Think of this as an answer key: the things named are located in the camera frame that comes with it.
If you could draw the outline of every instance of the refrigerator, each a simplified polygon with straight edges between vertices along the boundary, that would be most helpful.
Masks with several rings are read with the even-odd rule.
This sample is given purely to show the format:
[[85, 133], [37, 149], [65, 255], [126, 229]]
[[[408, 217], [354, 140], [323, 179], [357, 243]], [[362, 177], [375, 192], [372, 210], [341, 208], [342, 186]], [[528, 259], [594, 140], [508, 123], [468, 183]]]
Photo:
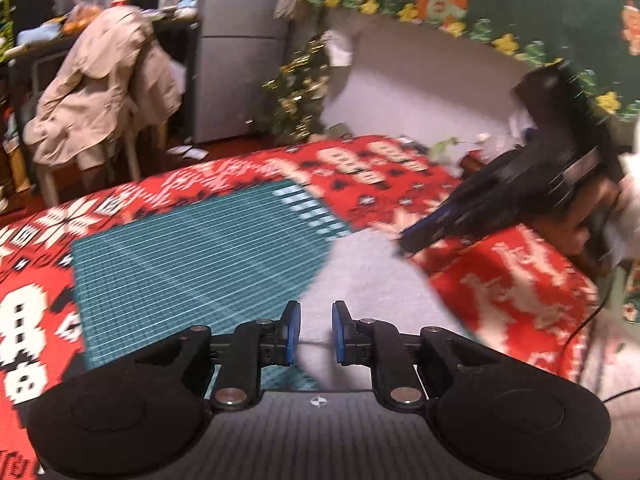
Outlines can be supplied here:
[[283, 63], [288, 23], [273, 17], [277, 1], [198, 0], [193, 142], [247, 133], [264, 99], [263, 83]]

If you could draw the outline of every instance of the cable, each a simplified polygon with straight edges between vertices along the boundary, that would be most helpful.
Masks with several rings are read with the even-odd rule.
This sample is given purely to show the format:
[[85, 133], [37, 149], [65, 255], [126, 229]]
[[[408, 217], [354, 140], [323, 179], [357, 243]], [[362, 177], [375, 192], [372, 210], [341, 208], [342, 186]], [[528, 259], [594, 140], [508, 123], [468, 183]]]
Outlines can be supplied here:
[[569, 336], [569, 339], [567, 339], [564, 342], [564, 345], [562, 345], [562, 349], [560, 351], [560, 355], [558, 356], [558, 368], [556, 368], [556, 375], [559, 375], [560, 373], [560, 367], [562, 365], [562, 358], [564, 357], [564, 352], [566, 351], [566, 348], [569, 346], [569, 343], [572, 341], [572, 339], [574, 337], [576, 337], [579, 333], [580, 330], [582, 330], [584, 327], [586, 327], [592, 320], [594, 317], [596, 317], [600, 311], [602, 311], [602, 309], [607, 305], [607, 301], [609, 301], [609, 296], [611, 295], [611, 291], [613, 290], [613, 280], [611, 280], [611, 283], [609, 285], [609, 290], [607, 291], [604, 299], [602, 300], [602, 302], [600, 303], [600, 305], [597, 307], [596, 310], [594, 310], [591, 315], [585, 319], [579, 326], [578, 328], [576, 328], [572, 334]]
[[629, 390], [625, 390], [624, 392], [620, 392], [618, 394], [615, 394], [614, 396], [609, 397], [609, 399], [605, 399], [602, 402], [609, 402], [610, 400], [614, 400], [617, 399], [618, 397], [622, 397], [628, 394], [632, 394], [635, 392], [640, 392], [640, 386], [636, 386], [635, 388], [630, 388]]

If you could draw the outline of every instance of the white wall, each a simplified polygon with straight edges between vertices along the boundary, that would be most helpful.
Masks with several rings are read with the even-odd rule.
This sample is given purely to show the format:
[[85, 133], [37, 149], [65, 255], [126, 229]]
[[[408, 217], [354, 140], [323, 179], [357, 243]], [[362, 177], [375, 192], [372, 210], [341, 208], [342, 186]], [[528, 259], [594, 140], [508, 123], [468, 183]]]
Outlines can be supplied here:
[[[507, 129], [510, 89], [528, 70], [490, 46], [431, 27], [353, 11], [332, 15], [354, 36], [353, 65], [332, 71], [323, 119], [357, 135], [409, 136], [425, 145], [451, 136], [474, 142]], [[460, 156], [469, 145], [451, 150]]]

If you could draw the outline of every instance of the green cutting mat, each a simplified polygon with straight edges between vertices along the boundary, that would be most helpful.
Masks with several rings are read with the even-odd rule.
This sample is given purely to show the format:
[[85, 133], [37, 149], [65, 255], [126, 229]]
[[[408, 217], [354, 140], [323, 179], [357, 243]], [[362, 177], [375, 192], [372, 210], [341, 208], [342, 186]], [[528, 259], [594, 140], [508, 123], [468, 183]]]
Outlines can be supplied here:
[[321, 269], [330, 242], [349, 232], [285, 180], [78, 240], [72, 254], [88, 365], [195, 324], [220, 334], [278, 319]]

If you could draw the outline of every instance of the red tablecloth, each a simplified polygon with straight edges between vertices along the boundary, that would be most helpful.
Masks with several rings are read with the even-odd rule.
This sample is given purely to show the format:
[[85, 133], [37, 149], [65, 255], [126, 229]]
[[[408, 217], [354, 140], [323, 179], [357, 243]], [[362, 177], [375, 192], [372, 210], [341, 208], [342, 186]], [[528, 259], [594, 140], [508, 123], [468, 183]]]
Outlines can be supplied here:
[[[91, 194], [0, 230], [0, 479], [34, 478], [38, 463], [24, 429], [30, 405], [83, 369], [71, 243], [281, 178], [307, 186], [353, 229], [375, 226], [390, 236], [436, 208], [457, 184], [418, 153], [369, 136], [206, 162]], [[551, 371], [595, 300], [593, 285], [522, 226], [469, 247], [440, 242], [415, 261], [483, 342]], [[578, 373], [585, 338], [566, 352], [565, 377]]]

